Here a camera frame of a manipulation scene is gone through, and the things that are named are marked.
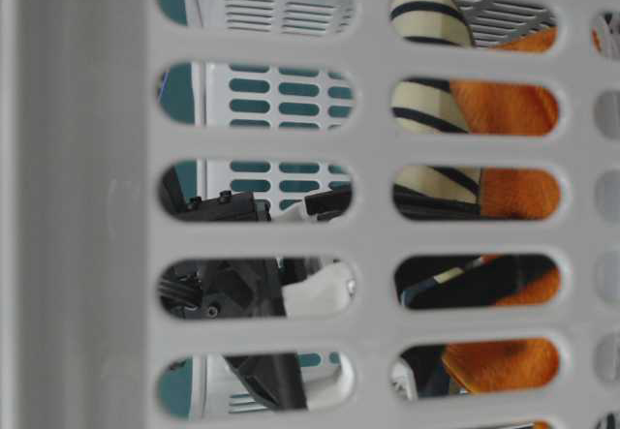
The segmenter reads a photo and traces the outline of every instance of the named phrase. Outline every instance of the black and white striped cloth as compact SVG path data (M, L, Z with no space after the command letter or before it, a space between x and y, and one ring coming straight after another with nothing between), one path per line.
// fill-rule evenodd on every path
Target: black and white striped cloth
M396 32L413 43L472 46L473 37L463 14L452 0L394 0L391 10ZM467 134L469 128L447 80L411 77L394 91L392 111L400 125L414 134ZM429 197L478 201L481 170L407 166L396 184Z

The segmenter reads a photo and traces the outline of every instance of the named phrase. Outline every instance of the white plastic object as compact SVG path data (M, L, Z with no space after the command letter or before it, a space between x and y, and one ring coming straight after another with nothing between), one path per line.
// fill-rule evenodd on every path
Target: white plastic object
M343 402L353 390L355 384L353 365L349 358L340 355L340 367L331 376L304 381L308 410L332 407L336 402Z
M346 356L340 354L336 363L330 353L317 354L320 365L301 368L309 410L342 402L355 382L353 365ZM190 419L269 411L248 394L222 355L194 356L192 363Z
M344 262L329 264L303 282L282 289L287 316L332 315L343 311L352 300L351 268Z
M405 400L418 400L416 376L407 362L398 358L391 370L391 383L396 393Z
M187 21L192 27L227 28L234 31L281 32L297 37L327 37L344 31L354 17L353 0L185 0ZM326 131L340 126L346 118L331 114L332 107L352 107L353 100L332 98L330 88L351 88L348 81L328 71L315 76L295 76L295 71L282 72L282 66L265 66L265 72L235 71L226 63L192 60L192 89L194 92L195 123L199 126L229 127L234 120L261 120L271 128L316 126ZM234 79L268 82L266 93L233 92ZM283 83L303 83L319 88L316 97L307 98L283 94ZM267 113L231 111L232 100L262 100L270 104ZM312 104L319 107L316 116L300 116L280 111L283 103ZM315 173L292 174L281 172L278 163L270 163L267 172L238 172L230 161L197 161L198 194L214 198L229 189L234 180L267 180L270 189L258 195L271 203L271 216L282 212L280 203L300 199L305 193L284 192L280 183L285 180L312 181L320 191L329 184L348 181L345 175L330 172L328 164L319 164Z
M201 419L206 409L207 358L192 356L192 393L190 396L190 419Z

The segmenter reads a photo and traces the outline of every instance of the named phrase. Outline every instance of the orange cloth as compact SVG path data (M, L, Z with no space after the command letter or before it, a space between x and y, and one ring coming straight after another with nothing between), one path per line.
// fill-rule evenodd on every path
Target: orange cloth
M553 45L555 36L555 29L549 29L498 49L543 52ZM451 88L474 134L543 136L558 121L557 103L541 87L457 80ZM488 169L482 174L480 205L485 215L544 219L559 200L556 181L544 171ZM552 269L497 304L544 303L559 285L559 273ZM557 351L544 339L452 344L443 361L448 372L474 393L542 386L551 381L559 365ZM539 422L535 427L547 425Z

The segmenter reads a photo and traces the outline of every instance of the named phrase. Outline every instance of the ventilation slots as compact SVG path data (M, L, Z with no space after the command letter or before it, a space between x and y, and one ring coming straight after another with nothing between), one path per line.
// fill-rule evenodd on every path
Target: ventilation slots
M273 0L225 0L228 28L270 32L275 14L274 3Z
M172 120L213 127L328 131L355 106L338 73L200 61L163 73L156 95Z
M326 34L335 11L333 6L299 2L288 2L285 8L282 32L312 36Z
M461 47L500 46L555 26L549 9L504 0L394 0L390 18L410 42Z
M343 168L314 161L196 160L169 169L160 198L169 213L187 222L330 221L350 204L350 180ZM315 195L336 190L336 200Z
M490 47L554 27L545 7L500 0L453 0L465 15L476 46Z
M354 383L341 353L209 354L169 365L158 393L169 414L201 420L322 410L343 403Z
M555 178L537 169L407 166L393 187L397 210L412 221L541 220L560 198Z
M399 304L413 311L536 305L560 288L555 263L533 254L412 257L394 281Z
M556 348L544 338L425 345L403 352L391 379L407 401L522 390L549 384L559 361Z
M392 114L413 134L540 137L557 125L559 108L554 96L536 85L409 77L394 89ZM619 116L613 117L618 122Z
M326 37L351 25L354 0L160 0L182 25L300 37Z

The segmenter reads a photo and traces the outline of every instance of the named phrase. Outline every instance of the black plastic object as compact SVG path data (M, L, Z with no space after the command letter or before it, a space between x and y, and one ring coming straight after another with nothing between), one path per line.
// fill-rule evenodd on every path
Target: black plastic object
M270 221L269 204L251 193L226 191L217 199L191 199L186 203L174 169L166 173L160 199L183 221ZM296 260L285 262L302 278ZM164 274L159 294L164 307L183 318L225 319L286 316L281 272L277 260L210 260L176 264ZM296 353L224 356L252 397L274 411L307 408Z
M257 403L274 411L307 408L295 353L228 356L226 360Z
M503 256L412 296L406 306L414 310L490 306L553 267L553 261L542 255Z
M303 258L284 258L280 282L283 286L303 282L308 278L306 262Z
M233 194L231 191L220 193L217 199L191 199L187 209L176 217L193 222L271 221L267 201L254 199L251 192Z

